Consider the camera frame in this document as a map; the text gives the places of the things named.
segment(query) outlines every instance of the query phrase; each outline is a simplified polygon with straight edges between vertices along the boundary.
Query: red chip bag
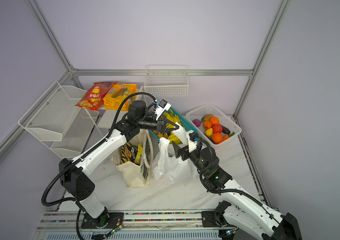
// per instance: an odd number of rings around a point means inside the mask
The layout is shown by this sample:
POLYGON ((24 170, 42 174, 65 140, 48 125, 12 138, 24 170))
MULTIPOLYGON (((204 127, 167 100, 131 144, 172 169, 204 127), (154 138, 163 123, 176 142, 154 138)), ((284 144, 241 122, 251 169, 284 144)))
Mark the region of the red chip bag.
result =
POLYGON ((103 103, 104 96, 115 83, 117 82, 94 83, 94 85, 87 91, 87 93, 75 106, 87 108, 93 111, 98 110, 98 108, 103 103))

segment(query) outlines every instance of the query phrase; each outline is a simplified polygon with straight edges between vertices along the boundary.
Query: teal plastic basket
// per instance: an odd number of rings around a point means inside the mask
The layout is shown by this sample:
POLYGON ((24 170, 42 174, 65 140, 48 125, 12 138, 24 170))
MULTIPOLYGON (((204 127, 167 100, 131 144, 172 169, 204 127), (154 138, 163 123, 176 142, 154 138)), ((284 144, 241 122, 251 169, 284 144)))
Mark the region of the teal plastic basket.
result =
MULTIPOLYGON (((181 125, 182 127, 185 127, 186 132, 193 130, 195 132, 198 132, 198 129, 196 129, 190 122, 188 122, 185 118, 183 118, 181 116, 181 114, 179 114, 177 111, 174 110, 174 108, 170 108, 170 110, 173 111, 174 115, 177 115, 179 117, 179 120, 181 121, 181 125)), ((153 133, 153 131, 149 130, 150 133, 155 137, 155 139, 159 142, 159 138, 157 135, 155 135, 155 133, 153 133)))

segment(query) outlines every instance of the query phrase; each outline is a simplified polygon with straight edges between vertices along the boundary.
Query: marble table top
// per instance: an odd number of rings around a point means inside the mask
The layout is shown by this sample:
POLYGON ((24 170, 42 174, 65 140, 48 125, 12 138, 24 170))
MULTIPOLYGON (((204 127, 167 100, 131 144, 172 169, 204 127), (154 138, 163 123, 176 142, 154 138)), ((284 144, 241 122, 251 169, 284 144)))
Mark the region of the marble table top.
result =
MULTIPOLYGON (((154 154, 156 154, 158 144, 154 138, 152 139, 154 154)), ((245 190, 259 199, 238 137, 228 146, 219 146, 215 151, 220 159, 220 167, 245 190)), ((199 177, 170 186, 158 183, 151 178, 149 187, 127 188, 122 173, 116 169, 110 157, 97 167, 90 179, 95 183, 95 193, 108 210, 214 209, 219 202, 224 200, 218 194, 206 192, 199 177)), ((66 193, 65 197, 71 197, 71 194, 66 193)), ((59 211, 77 210, 79 208, 72 201, 63 202, 59 206, 59 211)))

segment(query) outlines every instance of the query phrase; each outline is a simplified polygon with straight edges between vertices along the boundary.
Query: eggplant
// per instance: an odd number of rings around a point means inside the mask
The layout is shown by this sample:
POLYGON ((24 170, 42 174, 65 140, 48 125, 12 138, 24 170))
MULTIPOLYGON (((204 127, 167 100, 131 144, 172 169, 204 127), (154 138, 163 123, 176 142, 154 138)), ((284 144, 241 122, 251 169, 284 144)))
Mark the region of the eggplant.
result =
POLYGON ((221 125, 221 127, 222 127, 222 132, 223 132, 224 134, 227 134, 227 135, 230 134, 230 130, 229 130, 227 127, 224 127, 224 126, 222 126, 222 125, 221 125))

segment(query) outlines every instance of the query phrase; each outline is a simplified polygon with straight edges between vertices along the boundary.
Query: yellow snack bag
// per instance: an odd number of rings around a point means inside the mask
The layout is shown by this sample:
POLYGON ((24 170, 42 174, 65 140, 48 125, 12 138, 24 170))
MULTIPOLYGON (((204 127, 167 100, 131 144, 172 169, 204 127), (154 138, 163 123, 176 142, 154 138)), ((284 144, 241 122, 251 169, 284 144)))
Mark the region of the yellow snack bag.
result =
MULTIPOLYGON (((136 93, 136 84, 115 84, 103 98, 103 105, 105 109, 118 110, 122 101, 133 93, 136 93)), ((129 98, 121 110, 128 111, 128 107, 134 100, 135 97, 129 98)))

